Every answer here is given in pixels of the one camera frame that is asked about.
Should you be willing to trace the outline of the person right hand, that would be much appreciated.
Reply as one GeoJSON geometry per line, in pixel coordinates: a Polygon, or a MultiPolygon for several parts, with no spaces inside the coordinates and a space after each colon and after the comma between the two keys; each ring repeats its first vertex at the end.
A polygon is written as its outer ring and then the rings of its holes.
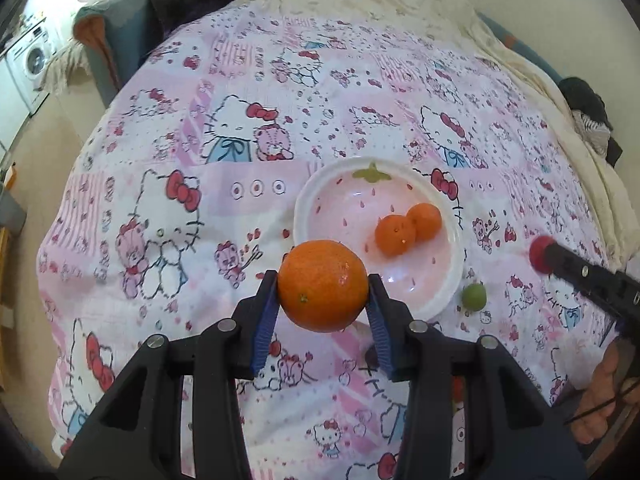
{"type": "Polygon", "coordinates": [[[639,387],[634,388],[622,400],[614,400],[620,390],[629,388],[637,380],[635,377],[629,377],[619,386],[616,385],[615,374],[622,362],[622,350],[625,350],[625,347],[622,346],[620,338],[614,339],[608,345],[580,398],[574,414],[576,420],[570,423],[570,432],[578,444],[587,445],[603,438],[615,409],[622,404],[631,406],[632,412],[639,417],[639,387]]]}

